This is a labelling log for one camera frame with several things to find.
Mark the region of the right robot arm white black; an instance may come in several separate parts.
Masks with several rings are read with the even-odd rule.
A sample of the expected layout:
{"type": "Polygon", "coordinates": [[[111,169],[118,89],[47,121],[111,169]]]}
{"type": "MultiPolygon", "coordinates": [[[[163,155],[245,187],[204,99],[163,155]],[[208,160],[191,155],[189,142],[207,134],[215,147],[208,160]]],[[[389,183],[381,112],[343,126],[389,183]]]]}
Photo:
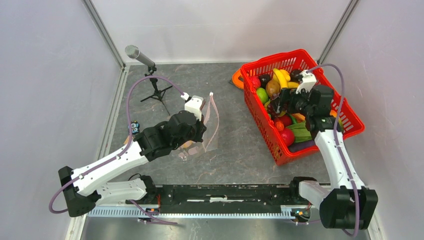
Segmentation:
{"type": "Polygon", "coordinates": [[[327,229],[365,230],[373,218],[378,195],[359,178],[344,145],[337,117],[331,115],[335,91],[325,85],[311,90],[283,88],[271,106],[276,112],[301,114],[312,140],[321,153],[330,177],[329,190],[311,178],[302,178],[289,189],[295,204],[308,200],[319,210],[327,229]]]}

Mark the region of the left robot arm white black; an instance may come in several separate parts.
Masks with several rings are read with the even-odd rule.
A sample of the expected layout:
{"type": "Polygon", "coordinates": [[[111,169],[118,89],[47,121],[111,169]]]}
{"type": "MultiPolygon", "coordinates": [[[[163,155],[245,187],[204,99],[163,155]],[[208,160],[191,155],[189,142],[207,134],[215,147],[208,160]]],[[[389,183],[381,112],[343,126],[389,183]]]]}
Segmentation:
{"type": "Polygon", "coordinates": [[[64,166],[58,170],[66,209],[71,218],[93,210],[97,205],[113,198],[142,200],[153,203],[157,190],[143,179],[134,182],[110,180],[135,167],[168,156],[186,142],[203,142],[206,131],[204,116],[187,110],[172,115],[168,121],[147,127],[122,148],[87,166],[72,169],[64,166]]]}

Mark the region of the clear zip top bag pink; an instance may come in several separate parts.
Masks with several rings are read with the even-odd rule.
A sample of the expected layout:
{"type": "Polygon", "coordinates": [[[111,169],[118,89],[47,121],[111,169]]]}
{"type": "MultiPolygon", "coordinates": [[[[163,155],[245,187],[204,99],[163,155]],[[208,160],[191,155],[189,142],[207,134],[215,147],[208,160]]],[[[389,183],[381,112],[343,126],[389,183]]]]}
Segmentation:
{"type": "Polygon", "coordinates": [[[203,142],[194,142],[189,149],[177,148],[171,152],[171,156],[182,161],[198,159],[207,152],[218,148],[218,135],[220,125],[220,115],[215,103],[214,93],[210,92],[209,97],[204,99],[205,104],[201,110],[206,131],[203,134],[203,142]]]}

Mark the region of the dark red grape bunch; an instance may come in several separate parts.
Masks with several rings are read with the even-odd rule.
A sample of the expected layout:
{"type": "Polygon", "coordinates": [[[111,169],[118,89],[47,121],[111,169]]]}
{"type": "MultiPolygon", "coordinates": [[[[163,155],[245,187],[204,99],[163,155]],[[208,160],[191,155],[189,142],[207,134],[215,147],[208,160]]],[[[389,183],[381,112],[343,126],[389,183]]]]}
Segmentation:
{"type": "Polygon", "coordinates": [[[265,110],[266,110],[266,112],[269,114],[269,115],[271,115],[272,117],[282,117],[282,116],[284,116],[285,114],[286,114],[286,112],[285,111],[280,111],[280,112],[278,112],[274,107],[273,107],[273,105],[271,104],[271,100],[269,100],[269,101],[267,101],[265,104],[264,104],[264,108],[265,108],[265,110]]]}

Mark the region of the orange fruit with leaf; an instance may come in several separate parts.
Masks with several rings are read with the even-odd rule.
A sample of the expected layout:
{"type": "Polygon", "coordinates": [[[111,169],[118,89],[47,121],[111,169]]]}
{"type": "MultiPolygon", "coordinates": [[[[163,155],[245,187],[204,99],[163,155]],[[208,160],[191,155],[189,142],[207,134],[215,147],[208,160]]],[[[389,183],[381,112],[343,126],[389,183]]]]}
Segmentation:
{"type": "Polygon", "coordinates": [[[180,148],[183,150],[188,150],[189,148],[194,146],[194,142],[189,140],[187,142],[185,142],[180,148]]]}

